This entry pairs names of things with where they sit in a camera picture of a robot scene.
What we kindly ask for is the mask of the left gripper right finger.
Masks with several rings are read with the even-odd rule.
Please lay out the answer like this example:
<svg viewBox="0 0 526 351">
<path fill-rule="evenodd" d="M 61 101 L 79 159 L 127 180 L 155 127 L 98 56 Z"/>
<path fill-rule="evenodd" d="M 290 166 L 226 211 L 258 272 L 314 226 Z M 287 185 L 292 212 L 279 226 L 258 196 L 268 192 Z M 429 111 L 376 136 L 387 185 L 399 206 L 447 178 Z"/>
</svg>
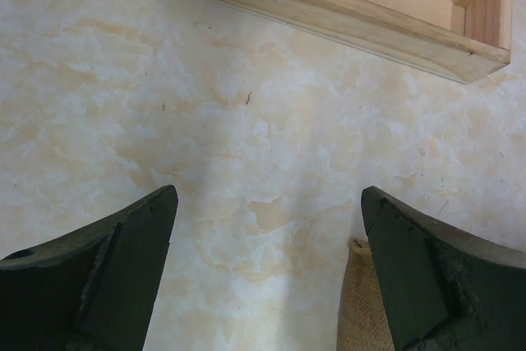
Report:
<svg viewBox="0 0 526 351">
<path fill-rule="evenodd" d="M 525 254 L 362 191 L 362 218 L 397 350 L 523 350 Z"/>
</svg>

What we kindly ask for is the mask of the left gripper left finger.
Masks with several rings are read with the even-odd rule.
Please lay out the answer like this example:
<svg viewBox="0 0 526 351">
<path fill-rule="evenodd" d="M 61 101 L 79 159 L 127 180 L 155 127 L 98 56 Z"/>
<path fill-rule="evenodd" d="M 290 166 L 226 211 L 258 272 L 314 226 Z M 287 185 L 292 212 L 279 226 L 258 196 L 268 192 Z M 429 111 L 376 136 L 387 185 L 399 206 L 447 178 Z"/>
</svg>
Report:
<svg viewBox="0 0 526 351">
<path fill-rule="evenodd" d="M 172 185 L 1 260 L 3 350 L 141 350 L 178 208 Z"/>
</svg>

